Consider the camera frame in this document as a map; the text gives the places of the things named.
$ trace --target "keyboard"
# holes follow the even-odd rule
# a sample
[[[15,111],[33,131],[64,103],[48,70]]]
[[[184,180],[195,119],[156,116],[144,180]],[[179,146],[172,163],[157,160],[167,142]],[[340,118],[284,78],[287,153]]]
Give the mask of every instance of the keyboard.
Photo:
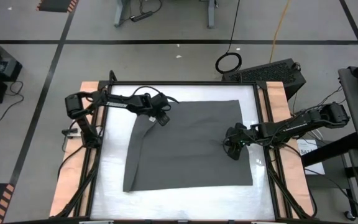
[[[295,81],[293,70],[287,65],[287,63],[274,63],[269,66],[263,66],[261,68],[250,68],[239,71],[237,74],[232,74],[229,77],[230,81],[239,81],[239,77],[242,77],[242,81],[271,81],[271,82],[283,82],[284,84],[292,83]]]

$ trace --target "black floor stripe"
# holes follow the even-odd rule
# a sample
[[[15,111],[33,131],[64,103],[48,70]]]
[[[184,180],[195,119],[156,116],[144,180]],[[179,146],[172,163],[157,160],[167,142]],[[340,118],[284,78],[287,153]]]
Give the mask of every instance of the black floor stripe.
[[[48,75],[47,75],[47,77],[45,79],[44,86],[42,87],[42,91],[41,91],[41,94],[40,94],[40,98],[38,99],[38,103],[37,103],[37,106],[35,108],[34,115],[33,115],[32,119],[31,119],[29,129],[27,130],[27,134],[25,135],[24,142],[23,142],[23,145],[22,145],[22,149],[20,151],[19,157],[17,158],[16,165],[15,165],[15,168],[13,170],[11,180],[10,180],[10,183],[13,184],[13,185],[16,185],[17,181],[19,180],[19,176],[20,176],[20,173],[22,171],[25,158],[26,158],[27,153],[29,151],[30,144],[31,144],[32,138],[34,136],[34,132],[35,132],[35,129],[37,127],[38,120],[40,118],[42,108],[44,107],[45,99],[47,98],[47,94],[48,94],[48,91],[49,91],[50,84],[52,82],[53,75],[55,74],[57,63],[59,61],[60,55],[62,54],[64,41],[67,38],[67,34],[68,34],[68,31],[70,30],[71,22],[73,21],[73,17],[74,17],[74,14],[75,14],[75,9],[76,8],[74,8],[73,12],[71,12],[68,15],[65,27],[63,29],[62,36],[60,37],[59,44],[57,46],[55,55],[53,56],[53,59],[52,59],[52,62],[51,62],[51,65],[50,65],[50,68],[49,68],[49,71],[48,71]]]
[[[60,44],[60,40],[0,40],[0,44]],[[230,40],[65,40],[64,44],[144,45],[144,44],[229,44]],[[272,40],[233,40],[233,44],[271,45]],[[277,45],[358,45],[358,40],[277,40]]]
[[[339,0],[339,2],[342,5],[342,8],[343,8],[343,10],[344,10],[344,12],[346,14],[347,20],[349,21],[349,23],[350,23],[350,25],[352,27],[352,30],[354,32],[354,35],[356,35],[356,38],[358,40],[358,28],[357,28],[356,22],[354,21],[350,10],[349,10],[349,7],[347,6],[345,0]]]

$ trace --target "gray floor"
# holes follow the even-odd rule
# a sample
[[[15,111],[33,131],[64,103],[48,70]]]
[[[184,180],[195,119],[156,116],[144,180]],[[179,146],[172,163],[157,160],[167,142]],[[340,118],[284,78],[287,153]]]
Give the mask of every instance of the gray floor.
[[[37,12],[39,1],[0,0],[0,40],[58,40],[67,14]],[[132,1],[137,14],[139,2]],[[206,3],[196,0],[163,0],[161,11],[114,28],[113,0],[81,0],[67,39],[229,39],[236,1],[218,0],[215,29],[207,29]],[[358,1],[346,1],[358,26]],[[241,1],[235,39],[272,40],[285,0]],[[148,0],[147,9],[157,7]],[[278,35],[280,40],[356,40],[338,0],[294,0]],[[56,45],[3,45],[23,65],[25,101],[13,107],[0,122],[0,182],[8,182],[24,136],[44,85]],[[243,68],[267,63],[271,45],[233,45],[242,55]],[[6,222],[47,218],[63,157],[60,131],[70,124],[64,97],[79,90],[82,81],[104,80],[113,69],[119,80],[220,80],[216,59],[227,45],[65,45],[58,61],[37,128],[16,186]],[[274,60],[293,58],[302,66],[307,84],[298,92],[295,110],[319,103],[339,87],[337,70],[358,65],[358,45],[278,45]],[[224,68],[233,61],[223,61]],[[15,98],[6,97],[0,114]],[[329,101],[342,101],[342,92]],[[325,139],[335,140],[354,131],[321,129]],[[349,209],[338,190],[312,189],[322,220],[346,222]]]

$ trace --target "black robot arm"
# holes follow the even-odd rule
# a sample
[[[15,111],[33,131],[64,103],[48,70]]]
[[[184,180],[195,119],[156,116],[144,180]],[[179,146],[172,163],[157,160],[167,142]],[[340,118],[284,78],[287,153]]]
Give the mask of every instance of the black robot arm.
[[[86,98],[92,103],[84,108],[82,99]],[[169,100],[177,102],[176,99],[165,96],[158,92],[151,97],[148,93],[143,95],[119,96],[107,93],[106,90],[88,92],[78,92],[65,98],[66,111],[68,117],[74,119],[80,129],[84,147],[97,148],[101,144],[100,137],[96,127],[89,124],[86,115],[93,114],[93,111],[99,106],[109,106],[115,108],[127,109],[137,115],[147,115],[155,118],[162,126],[166,125],[170,118],[165,113],[170,110]]]
[[[349,117],[342,105],[331,103],[315,106],[296,114],[290,119],[277,123],[264,122],[254,124],[247,129],[243,124],[236,123],[226,132],[224,145],[229,146],[228,156],[238,160],[241,149],[252,143],[261,146],[279,146],[288,142],[293,136],[301,136],[317,128],[342,128],[349,122]]]

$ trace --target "gray cloth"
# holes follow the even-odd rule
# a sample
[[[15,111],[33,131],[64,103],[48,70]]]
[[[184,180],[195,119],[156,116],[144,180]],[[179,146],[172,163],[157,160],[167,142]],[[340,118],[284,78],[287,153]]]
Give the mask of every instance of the gray cloth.
[[[223,150],[226,130],[242,121],[238,101],[171,103],[162,127],[138,116],[132,130],[124,191],[252,185],[249,153],[238,161]]]

